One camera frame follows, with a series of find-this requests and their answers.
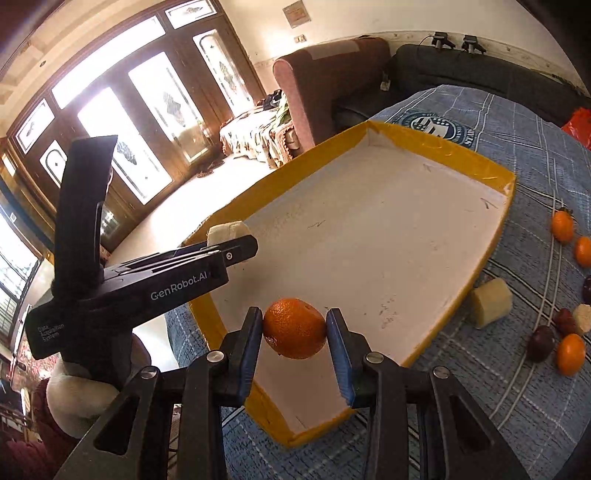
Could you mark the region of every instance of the yellow tape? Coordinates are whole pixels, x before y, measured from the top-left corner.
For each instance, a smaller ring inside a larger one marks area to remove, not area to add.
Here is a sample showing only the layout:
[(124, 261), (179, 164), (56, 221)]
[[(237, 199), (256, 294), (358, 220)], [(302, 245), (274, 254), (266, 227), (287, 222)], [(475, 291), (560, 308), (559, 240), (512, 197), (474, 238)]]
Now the yellow tape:
[[(428, 336), (415, 347), (413, 353), (402, 363), (405, 366), (410, 366), (422, 351), (428, 347), (433, 338), (459, 307), (464, 297), (470, 292), (472, 284), (476, 281), (481, 269), (486, 264), (488, 257), (495, 249), (501, 237), (503, 224), (509, 211), (509, 205), (515, 194), (515, 175), (492, 160), (434, 135), (411, 130), (399, 125), (372, 121), (364, 122), (317, 145), (312, 150), (293, 159), (287, 165), (284, 165), (279, 170), (255, 183), (247, 191), (240, 194), (224, 208), (218, 210), (205, 220), (199, 229), (185, 241), (185, 244), (191, 245), (207, 240), (207, 232), (214, 225), (247, 219), (300, 181), (358, 145), (366, 137), (368, 129), (384, 134), (395, 145), (401, 148), (422, 155), (425, 158), (450, 167), (471, 179), (477, 180), (497, 192), (506, 195), (509, 199), (503, 221), (499, 224), (499, 228), (487, 249), (486, 255), (482, 257), (477, 269), (472, 274), (470, 283), (466, 285), (445, 314), (442, 315)], [(192, 300), (189, 302), (189, 308), (209, 347), (211, 349), (219, 348), (228, 331), (217, 312), (211, 296), (207, 294)], [(348, 419), (353, 413), (348, 408), (330, 421), (305, 432), (295, 434), (288, 427), (279, 409), (256, 382), (252, 384), (251, 394), (246, 400), (245, 408), (263, 430), (276, 442), (286, 447), (300, 446), (324, 435)]]

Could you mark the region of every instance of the blue checkered tablecloth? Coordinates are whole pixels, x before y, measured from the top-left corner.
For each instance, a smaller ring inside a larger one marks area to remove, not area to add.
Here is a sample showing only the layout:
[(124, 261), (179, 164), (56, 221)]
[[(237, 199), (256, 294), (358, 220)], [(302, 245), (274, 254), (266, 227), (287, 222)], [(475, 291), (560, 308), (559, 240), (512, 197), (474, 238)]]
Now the blue checkered tablecloth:
[[(514, 307), (483, 330), (465, 322), (462, 306), (415, 363), (450, 368), (476, 398), (532, 479), (551, 479), (591, 419), (590, 357), (574, 377), (558, 374), (553, 356), (539, 365), (524, 361), (527, 340), (553, 312), (580, 302), (583, 271), (569, 247), (549, 229), (553, 210), (573, 210), (577, 233), (591, 229), (591, 153), (527, 108), (480, 90), (440, 86), (417, 93), (373, 120), (401, 124), (447, 138), (515, 172), (515, 200), (502, 238), (479, 282), (505, 279)], [(168, 335), (181, 366), (207, 351), (187, 306), (166, 314)], [(587, 347), (591, 341), (585, 338)], [(262, 431), (243, 409), (224, 409), (224, 443), (231, 478), (360, 478), (367, 412), (301, 448), (287, 450)], [(410, 477), (418, 478), (418, 441), (412, 408)]]

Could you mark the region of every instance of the small orange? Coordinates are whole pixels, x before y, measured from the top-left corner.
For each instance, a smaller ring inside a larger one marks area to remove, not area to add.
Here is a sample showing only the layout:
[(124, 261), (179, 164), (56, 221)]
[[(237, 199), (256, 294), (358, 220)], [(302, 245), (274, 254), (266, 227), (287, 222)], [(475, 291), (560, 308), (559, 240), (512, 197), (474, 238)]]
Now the small orange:
[(271, 348), (287, 358), (309, 358), (326, 343), (324, 317), (300, 299), (273, 303), (263, 317), (262, 332)]
[(591, 238), (582, 236), (575, 242), (574, 258), (581, 267), (591, 267)]
[(558, 370), (567, 377), (572, 377), (585, 362), (585, 342), (576, 333), (564, 337), (556, 351)]
[(567, 209), (559, 209), (554, 214), (550, 230), (554, 238), (561, 244), (567, 244), (573, 239), (574, 222), (573, 217)]

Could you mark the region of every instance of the yellow sponge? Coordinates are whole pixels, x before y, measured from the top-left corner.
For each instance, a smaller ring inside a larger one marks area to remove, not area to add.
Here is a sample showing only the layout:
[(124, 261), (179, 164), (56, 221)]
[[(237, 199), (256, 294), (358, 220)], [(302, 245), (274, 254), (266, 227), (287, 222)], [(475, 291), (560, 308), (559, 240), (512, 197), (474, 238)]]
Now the yellow sponge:
[(471, 318), (478, 329), (504, 317), (513, 306), (513, 294), (502, 278), (495, 278), (475, 288), (471, 297)]
[(250, 235), (251, 231), (244, 222), (230, 222), (221, 225), (214, 225), (207, 232), (207, 246), (219, 245), (228, 240), (234, 240), (245, 235)]

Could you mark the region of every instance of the glass door panel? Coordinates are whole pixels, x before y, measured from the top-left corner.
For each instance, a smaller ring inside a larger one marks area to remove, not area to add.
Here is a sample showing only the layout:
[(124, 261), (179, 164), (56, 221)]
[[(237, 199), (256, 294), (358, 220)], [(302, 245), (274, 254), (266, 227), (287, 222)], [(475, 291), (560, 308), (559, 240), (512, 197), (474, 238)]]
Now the glass door panel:
[(201, 157), (213, 144), (203, 116), (191, 100), (164, 52), (129, 72), (129, 78), (168, 137), (187, 161)]
[(23, 152), (27, 153), (31, 149), (54, 118), (47, 101), (43, 99), (17, 133), (17, 140)]
[(72, 68), (52, 88), (60, 108), (64, 108), (94, 80), (139, 48), (162, 37), (165, 31), (156, 17), (144, 20), (109, 40)]
[(0, 283), (7, 294), (20, 297), (37, 257), (12, 231), (3, 215), (0, 215), (0, 238)]
[(119, 222), (115, 214), (111, 212), (107, 205), (103, 205), (103, 211), (100, 216), (100, 239), (109, 239), (119, 228)]
[(234, 116), (254, 107), (252, 96), (217, 30), (193, 37)]
[(113, 168), (143, 205), (172, 182), (113, 90), (101, 91), (78, 113), (78, 118), (91, 137), (119, 136)]
[(0, 290), (0, 333), (8, 337), (18, 303)]
[(45, 153), (39, 159), (47, 174), (56, 182), (58, 187), (61, 185), (61, 178), (64, 175), (66, 160), (67, 156), (57, 140), (54, 140), (49, 145), (49, 148), (45, 150)]

